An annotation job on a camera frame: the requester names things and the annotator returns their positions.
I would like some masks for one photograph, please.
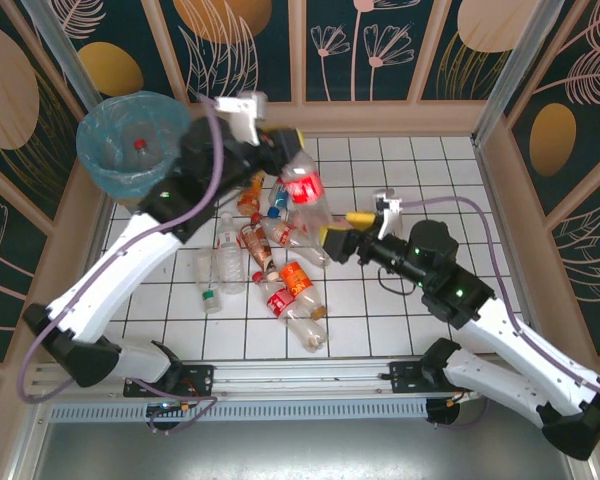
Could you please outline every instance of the white tiled floor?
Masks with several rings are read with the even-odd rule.
[[[308,138],[305,149],[319,162],[334,214],[371,209],[371,193],[381,186],[395,188],[405,201],[462,195],[491,211],[468,138]],[[268,207],[267,188],[272,184],[273,178],[267,177],[261,211]],[[235,200],[219,210],[234,214],[238,228],[247,222],[238,215]],[[105,248],[122,232],[128,217],[124,208],[116,208]],[[456,202],[410,208],[402,217],[404,238],[408,238],[415,223],[427,217],[447,224],[460,243],[458,263],[483,276],[500,294],[478,215]],[[493,238],[499,242],[493,215],[489,214],[488,220]],[[352,259],[346,265],[331,263],[323,270],[281,248],[273,249],[276,264],[281,267],[298,261],[321,292],[329,315],[318,323],[329,333],[327,348],[316,353],[304,350],[293,333],[272,317],[252,282],[242,294],[221,294],[222,310],[205,316],[199,291],[193,284],[192,255],[195,249],[213,244],[216,228],[214,218],[145,279],[114,314],[107,328],[112,340],[124,337],[164,341],[184,360],[421,355],[440,336],[453,338],[476,353],[489,352],[480,342],[464,338],[432,317],[420,301],[420,289],[406,297],[383,290],[377,280],[376,265],[363,268]],[[257,266],[246,251],[243,254],[250,278]],[[500,244],[496,245],[496,256],[500,271],[506,275],[504,281],[514,310],[519,311],[520,303]],[[389,288],[405,293],[412,290],[407,281],[384,271],[382,278]]]

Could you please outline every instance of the blue plastic bag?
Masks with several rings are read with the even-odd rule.
[[[80,122],[78,158],[95,184],[114,198],[142,198],[180,154],[180,138],[190,123],[187,108],[165,95],[140,91],[109,98]],[[140,139],[147,149],[143,165],[134,146]]]

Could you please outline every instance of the gold circle decoration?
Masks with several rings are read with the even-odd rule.
[[[512,50],[538,0],[463,0],[458,11],[458,34],[476,52],[499,53]],[[545,30],[545,35],[553,23]]]
[[[40,94],[36,71],[11,37],[0,30],[0,148],[15,150],[33,135]]]
[[[576,143],[576,118],[569,108],[550,103],[536,116],[531,127],[531,165],[543,177],[564,167]]]
[[[242,18],[255,37],[271,18],[271,0],[173,0],[173,6],[193,33],[214,43],[235,43],[242,38],[230,33],[233,19],[240,28]]]
[[[120,47],[93,42],[78,50],[78,56],[98,91],[117,97],[135,93],[144,79],[136,61]]]

